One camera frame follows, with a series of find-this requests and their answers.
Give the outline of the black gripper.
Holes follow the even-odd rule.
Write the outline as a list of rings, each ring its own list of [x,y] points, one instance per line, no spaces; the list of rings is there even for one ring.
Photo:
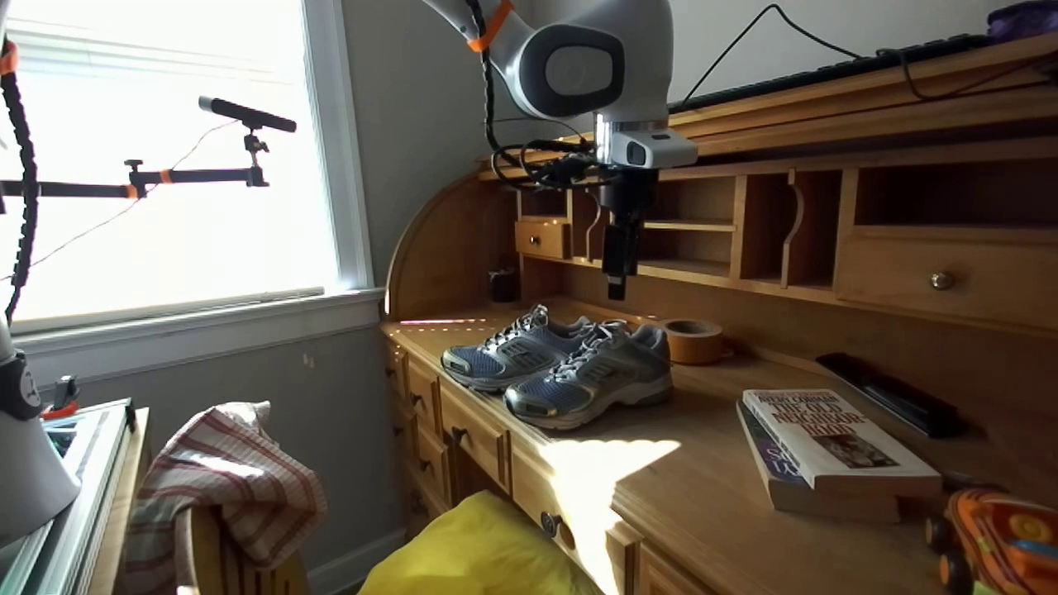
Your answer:
[[[627,274],[637,263],[637,230],[651,211],[656,189],[656,167],[611,167],[602,180],[602,204],[608,211],[602,271],[608,300],[625,300]]]

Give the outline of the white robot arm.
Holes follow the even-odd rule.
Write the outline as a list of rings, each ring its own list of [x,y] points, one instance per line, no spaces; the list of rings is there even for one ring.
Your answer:
[[[597,0],[558,23],[525,23],[512,0],[424,0],[493,65],[535,120],[593,114],[593,160],[604,172],[602,271],[625,296],[657,172],[694,166],[697,147],[669,125],[674,23],[669,0]]]

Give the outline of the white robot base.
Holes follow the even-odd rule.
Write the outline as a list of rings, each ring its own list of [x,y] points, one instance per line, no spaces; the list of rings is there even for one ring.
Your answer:
[[[52,523],[75,494],[79,482],[46,435],[25,352],[0,320],[0,541]]]

